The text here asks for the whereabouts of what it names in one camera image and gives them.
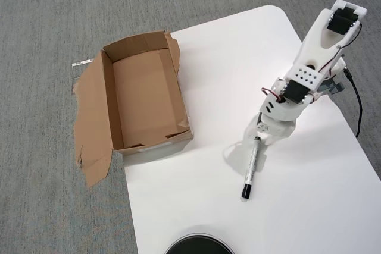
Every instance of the cardboard box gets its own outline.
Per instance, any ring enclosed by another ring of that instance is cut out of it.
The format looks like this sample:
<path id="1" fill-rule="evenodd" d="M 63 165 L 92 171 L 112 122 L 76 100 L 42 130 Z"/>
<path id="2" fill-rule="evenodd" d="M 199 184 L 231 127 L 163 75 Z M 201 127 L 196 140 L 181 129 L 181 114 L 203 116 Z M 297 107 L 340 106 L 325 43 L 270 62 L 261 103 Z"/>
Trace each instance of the cardboard box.
<path id="1" fill-rule="evenodd" d="M 74 138 L 88 187 L 107 176 L 114 150 L 128 155 L 193 138 L 179 59 L 169 33 L 145 33 L 105 46 L 80 76 Z"/>

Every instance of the white table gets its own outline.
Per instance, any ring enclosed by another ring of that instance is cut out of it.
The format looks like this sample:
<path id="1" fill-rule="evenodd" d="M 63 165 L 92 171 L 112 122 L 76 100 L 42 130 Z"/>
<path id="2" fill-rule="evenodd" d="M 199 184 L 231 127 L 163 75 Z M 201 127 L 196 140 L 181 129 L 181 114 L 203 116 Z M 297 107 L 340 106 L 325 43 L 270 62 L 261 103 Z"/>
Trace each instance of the white table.
<path id="1" fill-rule="evenodd" d="M 172 35 L 195 138 L 165 159 L 125 158 L 139 254 L 162 254 L 194 232 L 219 237 L 236 254 L 380 253 L 381 182 L 327 96 L 266 150 L 251 199 L 240 200 L 249 158 L 226 148 L 258 112 L 261 87 L 284 76 L 298 52 L 285 13 L 260 7 Z"/>

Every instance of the black circular lid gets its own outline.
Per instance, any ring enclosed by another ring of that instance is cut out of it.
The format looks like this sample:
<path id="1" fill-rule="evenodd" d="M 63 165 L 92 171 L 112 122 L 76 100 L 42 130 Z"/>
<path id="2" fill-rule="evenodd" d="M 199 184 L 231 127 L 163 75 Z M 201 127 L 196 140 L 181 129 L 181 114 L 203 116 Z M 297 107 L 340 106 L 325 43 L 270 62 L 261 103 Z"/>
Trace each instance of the black circular lid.
<path id="1" fill-rule="evenodd" d="M 192 234 L 175 242 L 166 254 L 234 254 L 227 245 L 206 234 Z"/>

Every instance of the marker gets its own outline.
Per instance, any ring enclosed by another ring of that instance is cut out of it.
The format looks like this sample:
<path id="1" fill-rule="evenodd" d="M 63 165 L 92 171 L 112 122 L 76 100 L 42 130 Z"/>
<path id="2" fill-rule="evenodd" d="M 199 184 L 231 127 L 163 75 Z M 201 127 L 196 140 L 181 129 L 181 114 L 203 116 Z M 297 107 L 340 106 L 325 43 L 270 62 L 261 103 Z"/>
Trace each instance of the marker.
<path id="1" fill-rule="evenodd" d="M 245 186 L 243 187 L 242 191 L 242 197 L 244 199 L 249 199 L 250 197 L 252 181 L 254 179 L 255 169 L 257 167 L 257 155 L 258 150 L 260 148 L 260 144 L 261 138 L 257 136 L 256 138 L 254 138 L 254 147 L 252 148 L 250 164 L 245 178 Z"/>

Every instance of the gray carpet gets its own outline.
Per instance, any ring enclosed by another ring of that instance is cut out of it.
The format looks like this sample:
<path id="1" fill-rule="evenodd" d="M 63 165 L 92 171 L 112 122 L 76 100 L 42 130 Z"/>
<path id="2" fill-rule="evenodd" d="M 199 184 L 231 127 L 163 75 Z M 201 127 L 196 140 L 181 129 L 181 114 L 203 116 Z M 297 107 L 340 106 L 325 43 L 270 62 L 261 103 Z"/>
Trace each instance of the gray carpet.
<path id="1" fill-rule="evenodd" d="M 334 1 L 0 0 L 0 252 L 137 253 L 120 156 L 90 190 L 74 163 L 72 62 L 127 35 L 266 4 L 283 8 L 303 38 Z M 381 0 L 347 1 L 369 9 L 346 61 L 364 104 L 359 141 L 381 175 Z M 355 131 L 358 105 L 347 87 L 333 100 Z"/>

